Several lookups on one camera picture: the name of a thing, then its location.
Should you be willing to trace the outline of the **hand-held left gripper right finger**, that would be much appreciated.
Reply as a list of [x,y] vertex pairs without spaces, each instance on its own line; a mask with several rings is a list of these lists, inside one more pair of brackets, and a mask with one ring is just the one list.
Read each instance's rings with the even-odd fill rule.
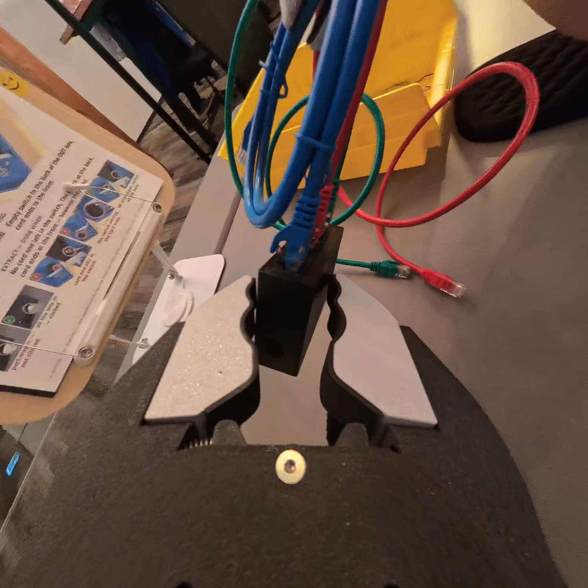
[[348,277],[332,278],[331,342],[320,378],[327,439],[361,424],[370,442],[391,442],[395,426],[434,429],[437,416],[396,318]]

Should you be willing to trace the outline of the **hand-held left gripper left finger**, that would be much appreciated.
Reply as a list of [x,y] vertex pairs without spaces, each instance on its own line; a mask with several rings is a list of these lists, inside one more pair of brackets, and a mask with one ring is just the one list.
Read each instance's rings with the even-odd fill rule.
[[253,416],[261,400],[255,300],[255,279],[243,276],[192,311],[146,409],[146,423],[190,423],[198,437],[211,437],[220,421],[243,425]]

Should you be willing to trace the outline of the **black network switch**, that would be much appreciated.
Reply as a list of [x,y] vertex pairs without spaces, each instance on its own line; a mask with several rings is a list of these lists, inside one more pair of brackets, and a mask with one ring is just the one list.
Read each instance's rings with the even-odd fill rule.
[[280,246],[259,269],[254,341],[260,365],[298,376],[327,299],[342,237],[342,226],[329,226],[297,268],[285,266],[285,247]]

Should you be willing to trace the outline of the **yellow plastic bin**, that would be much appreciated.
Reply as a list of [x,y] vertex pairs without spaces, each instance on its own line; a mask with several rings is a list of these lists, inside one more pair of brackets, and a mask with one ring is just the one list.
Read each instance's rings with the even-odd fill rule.
[[[378,48],[364,92],[377,104],[385,123],[385,149],[380,173],[416,123],[452,88],[458,12],[452,1],[389,1]],[[309,94],[313,53],[299,45],[286,80],[289,95],[278,101],[272,133],[289,109]],[[254,114],[263,80],[258,73],[232,124],[233,146],[239,175],[245,172],[242,141]],[[421,166],[429,149],[443,142],[447,106],[442,107],[418,132],[403,152],[395,171]],[[277,187],[295,145],[295,134],[304,109],[294,115],[278,139],[270,168],[270,186]],[[372,115],[360,104],[342,169],[342,180],[369,176],[376,153],[376,129]]]

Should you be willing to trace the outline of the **person's right forearm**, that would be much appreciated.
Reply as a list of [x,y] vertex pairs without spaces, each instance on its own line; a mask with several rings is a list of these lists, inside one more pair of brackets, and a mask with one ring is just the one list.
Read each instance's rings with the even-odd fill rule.
[[587,1],[525,1],[547,23],[580,40],[587,40]]

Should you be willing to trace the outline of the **white sign stand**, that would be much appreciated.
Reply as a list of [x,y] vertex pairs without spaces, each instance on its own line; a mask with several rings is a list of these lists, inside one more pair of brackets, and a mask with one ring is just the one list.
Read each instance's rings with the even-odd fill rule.
[[98,348],[111,333],[111,323],[121,307],[122,298],[131,285],[138,264],[148,254],[155,255],[166,275],[165,283],[155,297],[155,304],[139,340],[129,344],[134,365],[175,324],[185,321],[204,301],[212,297],[224,270],[221,254],[171,262],[158,242],[156,229],[163,209],[158,203],[151,205],[139,227],[136,237],[122,260],[106,294],[99,298],[98,309],[89,318],[89,326],[71,362],[72,368],[84,368],[98,358]]

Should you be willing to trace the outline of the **wooden board with instruction sheet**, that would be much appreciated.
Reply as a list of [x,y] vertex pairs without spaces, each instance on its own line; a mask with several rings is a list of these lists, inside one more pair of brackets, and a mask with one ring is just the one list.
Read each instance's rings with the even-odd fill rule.
[[156,160],[1,67],[1,425],[80,395],[174,197]]

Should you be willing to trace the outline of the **black-framed wooden table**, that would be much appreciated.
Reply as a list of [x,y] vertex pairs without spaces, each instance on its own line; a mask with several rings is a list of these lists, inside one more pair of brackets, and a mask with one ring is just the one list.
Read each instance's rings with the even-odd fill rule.
[[196,154],[197,158],[204,164],[210,165],[212,157],[218,143],[215,137],[209,130],[195,121],[196,130],[195,135],[202,139],[209,147],[213,148],[211,152],[205,151],[192,138],[191,134],[169,114],[158,100],[155,100],[151,94],[134,78],[113,56],[111,56],[107,49],[97,40],[89,31],[87,31],[72,12],[61,1],[46,1],[46,3],[65,21],[65,23],[72,28],[73,32],[80,36],[92,50],[97,54],[103,62],[105,62],[111,70],[120,77],[125,84],[129,86],[138,97],[148,105],[151,110],[156,113],[174,133]]

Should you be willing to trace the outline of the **black mesh cushion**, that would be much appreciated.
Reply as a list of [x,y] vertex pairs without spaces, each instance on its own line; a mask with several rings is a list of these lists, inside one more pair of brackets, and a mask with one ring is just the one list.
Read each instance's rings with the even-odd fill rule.
[[[587,117],[587,42],[557,31],[541,35],[482,64],[518,62],[537,80],[540,102],[532,132]],[[525,91],[497,74],[462,91],[453,101],[459,134],[470,142],[511,140],[525,113]]]

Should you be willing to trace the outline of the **brown wooden rail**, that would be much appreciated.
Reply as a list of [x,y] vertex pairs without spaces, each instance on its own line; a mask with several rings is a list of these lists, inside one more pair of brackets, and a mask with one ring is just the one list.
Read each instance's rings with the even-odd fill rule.
[[4,29],[1,29],[1,67],[25,83],[24,99],[31,105],[107,151],[167,182],[172,181],[168,168]]

